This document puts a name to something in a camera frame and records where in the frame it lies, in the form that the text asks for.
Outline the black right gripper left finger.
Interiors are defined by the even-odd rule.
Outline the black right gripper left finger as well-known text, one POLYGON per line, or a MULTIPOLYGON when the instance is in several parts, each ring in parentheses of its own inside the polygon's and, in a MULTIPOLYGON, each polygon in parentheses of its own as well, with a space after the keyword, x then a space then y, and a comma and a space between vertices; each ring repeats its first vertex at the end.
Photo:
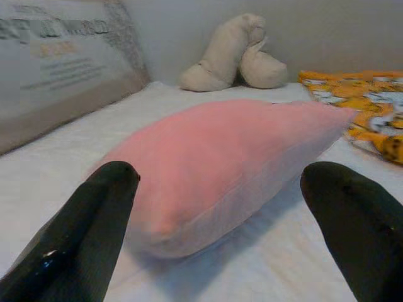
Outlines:
POLYGON ((139 182, 127 162, 97 168, 0 279, 0 302, 103 302, 139 182))

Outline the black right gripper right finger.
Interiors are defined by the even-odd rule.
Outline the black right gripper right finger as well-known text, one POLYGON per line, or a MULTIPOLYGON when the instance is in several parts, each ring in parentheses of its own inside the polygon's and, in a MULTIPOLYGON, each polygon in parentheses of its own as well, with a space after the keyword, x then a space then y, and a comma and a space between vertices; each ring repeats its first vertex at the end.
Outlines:
POLYGON ((309 164, 300 188, 357 302, 403 302, 403 205, 334 162, 309 164))

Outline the pink pillow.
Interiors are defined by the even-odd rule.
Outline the pink pillow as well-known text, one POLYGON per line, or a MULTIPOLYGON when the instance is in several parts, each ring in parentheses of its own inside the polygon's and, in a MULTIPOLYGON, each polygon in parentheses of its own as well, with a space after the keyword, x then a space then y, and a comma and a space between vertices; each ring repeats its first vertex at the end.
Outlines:
POLYGON ((155 257, 179 258, 259 211, 355 116, 315 101, 204 103, 135 131, 100 163, 128 162, 140 175, 132 240, 155 257))

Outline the white quilted mattress pad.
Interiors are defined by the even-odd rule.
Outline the white quilted mattress pad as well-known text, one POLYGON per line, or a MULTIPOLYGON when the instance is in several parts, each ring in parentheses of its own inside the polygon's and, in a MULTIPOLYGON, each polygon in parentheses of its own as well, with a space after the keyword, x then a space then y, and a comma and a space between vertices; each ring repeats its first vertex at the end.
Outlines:
MULTIPOLYGON (((227 99, 308 101, 300 84, 194 93, 160 82, 0 157, 0 277, 90 168, 133 131, 227 99)), ((124 243, 105 302, 356 302, 300 192, 289 183, 204 251, 155 260, 124 243)))

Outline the yellow cartoon egg blanket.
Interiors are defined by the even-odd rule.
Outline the yellow cartoon egg blanket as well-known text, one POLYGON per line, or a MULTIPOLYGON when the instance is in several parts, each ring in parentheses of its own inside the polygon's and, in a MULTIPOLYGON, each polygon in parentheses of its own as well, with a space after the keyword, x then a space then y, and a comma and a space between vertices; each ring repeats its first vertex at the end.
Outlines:
POLYGON ((354 147, 403 165, 403 70, 301 71, 298 79, 313 100, 358 112, 344 135, 354 147))

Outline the grey floral printed headboard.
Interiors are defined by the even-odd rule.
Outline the grey floral printed headboard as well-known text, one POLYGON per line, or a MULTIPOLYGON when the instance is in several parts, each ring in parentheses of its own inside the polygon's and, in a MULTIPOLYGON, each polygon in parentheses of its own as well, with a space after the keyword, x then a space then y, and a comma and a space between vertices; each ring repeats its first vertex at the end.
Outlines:
POLYGON ((0 0, 0 155, 149 81, 123 0, 0 0))

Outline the beige folded bolster pillow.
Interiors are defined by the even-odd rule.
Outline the beige folded bolster pillow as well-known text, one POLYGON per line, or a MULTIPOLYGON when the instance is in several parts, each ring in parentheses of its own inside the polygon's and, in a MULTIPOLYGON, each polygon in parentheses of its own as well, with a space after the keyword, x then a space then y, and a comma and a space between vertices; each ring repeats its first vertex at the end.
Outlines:
POLYGON ((179 77, 186 91, 209 92, 231 87, 237 76, 250 87, 276 89, 288 82, 287 65, 262 51, 266 20, 245 13, 217 27, 201 60, 179 77))

